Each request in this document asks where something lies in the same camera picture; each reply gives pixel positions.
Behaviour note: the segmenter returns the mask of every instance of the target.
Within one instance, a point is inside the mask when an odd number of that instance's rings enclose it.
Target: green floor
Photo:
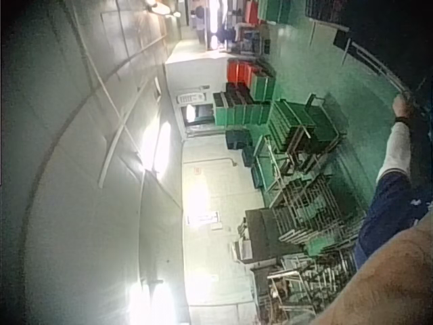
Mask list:
[[[343,51],[332,44],[335,29],[317,25],[309,46],[313,23],[304,15],[304,2],[292,0],[290,25],[270,26],[271,53],[265,59],[276,71],[283,98],[305,103],[315,93],[326,99],[337,128],[347,133],[331,159],[332,187],[348,209],[353,202],[365,209],[384,159],[397,90],[350,56],[342,65]]]

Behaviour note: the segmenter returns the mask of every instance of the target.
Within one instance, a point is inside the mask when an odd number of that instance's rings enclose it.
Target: white wall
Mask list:
[[[179,129],[186,138],[185,125],[178,105],[178,95],[191,92],[204,92],[206,100],[201,104],[213,103],[212,94],[225,90],[227,82],[227,61],[233,55],[206,51],[197,39],[186,39],[177,43],[173,53],[166,61],[166,77],[173,108]]]
[[[230,160],[188,163],[214,158]],[[263,207],[259,190],[254,189],[250,170],[244,167],[240,150],[228,150],[224,135],[189,139],[183,148],[183,246],[185,258],[185,285],[190,305],[236,304],[252,300],[250,272],[233,260],[231,243],[237,240],[237,226],[245,210]],[[218,211],[222,230],[211,230],[210,225],[191,227],[185,216],[198,208]],[[218,324],[251,324],[254,308],[240,307],[241,321],[233,322],[232,312]],[[191,311],[193,324],[216,324],[197,321],[205,319],[209,309]]]
[[[172,202],[181,201],[182,143],[164,82],[167,48],[159,41],[139,52],[161,30],[176,30],[169,25],[175,20],[143,12],[139,0],[119,1],[122,22],[114,1],[62,4],[33,3],[9,33],[2,30],[12,35],[2,38],[0,314],[10,318],[2,324],[133,323],[138,299],[131,289],[139,276],[162,278],[176,307],[186,309],[182,212]],[[82,42],[108,95],[95,82]],[[157,75],[159,103],[152,86]],[[132,113],[115,144],[126,112]],[[137,156],[153,157],[142,144],[155,116],[172,125],[160,184],[145,182]],[[187,322],[183,315],[179,321]]]

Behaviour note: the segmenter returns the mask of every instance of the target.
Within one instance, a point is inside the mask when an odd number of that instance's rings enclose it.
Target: ceiling light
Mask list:
[[[151,7],[150,9],[154,14],[162,16],[169,15],[171,13],[170,7],[160,2],[157,2],[156,5]]]
[[[154,160],[154,170],[158,173],[158,177],[164,174],[168,165],[168,158],[170,157],[170,133],[170,123],[165,122],[161,127]]]

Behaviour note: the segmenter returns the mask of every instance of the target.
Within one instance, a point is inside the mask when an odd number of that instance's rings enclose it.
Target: stacked crate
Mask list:
[[[265,71],[254,71],[251,74],[250,95],[253,100],[265,102],[272,100],[275,78]]]
[[[260,0],[258,18],[267,22],[287,24],[290,13],[290,0]]]
[[[320,107],[285,100],[272,103],[268,128],[279,152],[319,154],[338,137]]]
[[[251,61],[229,60],[226,91],[214,93],[215,125],[262,125],[268,121],[275,79]]]
[[[307,110],[308,115],[316,124],[311,145],[307,152],[318,154],[324,151],[338,136],[334,126],[326,113],[318,106],[311,106]]]
[[[271,139],[278,152],[289,149],[303,151],[309,145],[309,133],[314,131],[316,124],[301,107],[293,106],[285,100],[272,103],[268,128]]]
[[[257,10],[257,2],[247,1],[245,8],[245,21],[249,22],[250,24],[258,24]]]
[[[245,85],[213,96],[215,125],[261,125],[268,120],[270,103],[254,102]]]

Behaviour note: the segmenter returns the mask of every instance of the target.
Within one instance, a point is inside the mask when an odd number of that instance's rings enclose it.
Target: metal pipe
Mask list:
[[[236,167],[237,166],[237,162],[235,162],[232,158],[229,157],[224,157],[224,158],[212,158],[212,159],[202,159],[202,160],[194,160],[194,161],[187,161],[187,162],[183,162],[183,165],[187,165],[187,164],[198,164],[198,163],[208,163],[210,161],[218,161],[218,160],[230,160],[231,161],[231,166],[232,167]]]

